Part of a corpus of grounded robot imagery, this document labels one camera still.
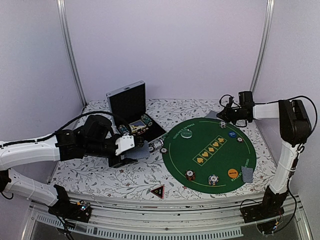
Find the blue small blind button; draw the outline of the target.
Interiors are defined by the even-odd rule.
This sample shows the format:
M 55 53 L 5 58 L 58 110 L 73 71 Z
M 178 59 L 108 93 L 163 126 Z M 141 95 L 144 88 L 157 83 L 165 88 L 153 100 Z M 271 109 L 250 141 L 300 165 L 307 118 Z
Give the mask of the blue small blind button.
M 234 131 L 230 131 L 228 133 L 228 135 L 229 135 L 230 138 L 236 138 L 237 137 L 237 134 Z

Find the black red chip stack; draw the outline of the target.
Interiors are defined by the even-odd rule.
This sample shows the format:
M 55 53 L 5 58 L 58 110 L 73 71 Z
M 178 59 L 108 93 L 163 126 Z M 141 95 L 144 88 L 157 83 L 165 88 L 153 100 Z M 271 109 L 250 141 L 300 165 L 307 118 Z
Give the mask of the black red chip stack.
M 244 141 L 244 139 L 243 139 L 242 137 L 238 137 L 238 138 L 237 138 L 237 141 L 238 141 L 239 143 L 242 143 L 242 142 Z
M 185 178 L 188 180 L 188 181 L 194 181 L 196 179 L 196 173 L 191 170 L 191 169 L 188 169 L 186 172 L 185 172 Z

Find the clear acrylic dealer button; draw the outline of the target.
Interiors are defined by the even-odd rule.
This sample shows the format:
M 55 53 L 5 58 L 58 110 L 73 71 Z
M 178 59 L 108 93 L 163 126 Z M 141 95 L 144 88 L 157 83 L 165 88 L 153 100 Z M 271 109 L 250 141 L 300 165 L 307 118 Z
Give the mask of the clear acrylic dealer button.
M 193 132 L 190 129 L 183 129 L 180 135 L 182 138 L 189 139 L 193 136 Z

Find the black red 100 chip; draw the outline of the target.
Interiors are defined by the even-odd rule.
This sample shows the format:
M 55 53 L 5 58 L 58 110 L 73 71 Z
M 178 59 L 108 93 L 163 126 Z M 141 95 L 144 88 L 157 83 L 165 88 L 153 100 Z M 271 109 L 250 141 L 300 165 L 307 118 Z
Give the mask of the black red 100 chip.
M 163 148 L 160 149 L 160 152 L 163 153 L 163 154 L 167 153 L 167 151 L 168 151 L 168 150 L 167 150 L 165 147 L 163 147 Z

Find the orange big blind button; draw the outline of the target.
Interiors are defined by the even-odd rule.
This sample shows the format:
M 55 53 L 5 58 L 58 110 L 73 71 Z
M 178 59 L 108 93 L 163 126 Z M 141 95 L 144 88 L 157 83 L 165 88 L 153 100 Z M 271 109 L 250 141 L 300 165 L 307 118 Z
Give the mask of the orange big blind button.
M 231 168 L 227 171 L 227 174 L 228 176 L 231 178 L 231 179 L 235 179 L 239 176 L 239 173 L 236 169 L 234 168 Z

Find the dealt blue checkered cards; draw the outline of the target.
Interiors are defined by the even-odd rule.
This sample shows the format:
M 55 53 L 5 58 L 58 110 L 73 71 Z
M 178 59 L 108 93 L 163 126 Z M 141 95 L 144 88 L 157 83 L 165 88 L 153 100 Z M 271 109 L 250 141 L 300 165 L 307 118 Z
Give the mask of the dealt blue checkered cards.
M 244 183 L 253 183 L 254 169 L 246 166 L 241 167 L 242 181 Z

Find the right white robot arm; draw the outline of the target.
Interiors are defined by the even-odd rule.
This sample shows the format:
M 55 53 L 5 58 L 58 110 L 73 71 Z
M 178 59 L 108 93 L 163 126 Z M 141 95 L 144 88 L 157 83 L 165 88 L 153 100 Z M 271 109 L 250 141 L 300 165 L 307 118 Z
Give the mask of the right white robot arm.
M 290 193 L 289 184 L 296 171 L 299 154 L 304 151 L 308 138 L 316 129 L 317 125 L 311 124 L 303 99 L 309 100 L 309 97 L 298 95 L 288 99 L 257 103 L 254 102 L 251 91 L 242 91 L 238 94 L 238 103 L 234 102 L 233 96 L 229 96 L 228 103 L 216 115 L 233 125 L 240 120 L 246 123 L 264 119 L 279 120 L 281 153 L 275 175 L 266 188 L 258 208 L 262 218 L 269 218 L 274 214 Z

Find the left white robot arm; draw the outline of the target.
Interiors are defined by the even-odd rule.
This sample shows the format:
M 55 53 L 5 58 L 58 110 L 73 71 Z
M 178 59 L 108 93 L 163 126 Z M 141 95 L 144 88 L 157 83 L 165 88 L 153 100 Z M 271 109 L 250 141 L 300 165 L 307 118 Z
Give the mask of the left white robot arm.
M 107 158 L 110 167 L 131 163 L 125 152 L 141 148 L 144 139 L 132 132 L 117 134 L 107 111 L 83 113 L 55 132 L 39 137 L 0 143 L 0 192 L 11 193 L 56 209 L 63 217 L 74 213 L 67 191 L 19 174 L 13 168 L 37 162 L 64 162 L 84 157 Z

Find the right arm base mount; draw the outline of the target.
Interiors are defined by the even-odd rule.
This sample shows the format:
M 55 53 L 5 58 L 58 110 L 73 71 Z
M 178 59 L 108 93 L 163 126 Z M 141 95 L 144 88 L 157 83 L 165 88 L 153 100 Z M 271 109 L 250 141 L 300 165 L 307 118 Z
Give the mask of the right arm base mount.
M 253 199 L 245 199 L 239 207 L 240 213 L 245 223 L 253 223 L 267 220 L 256 225 L 258 231 L 263 235 L 272 235 L 276 232 L 285 213 L 284 208 L 271 208 L 262 206 Z

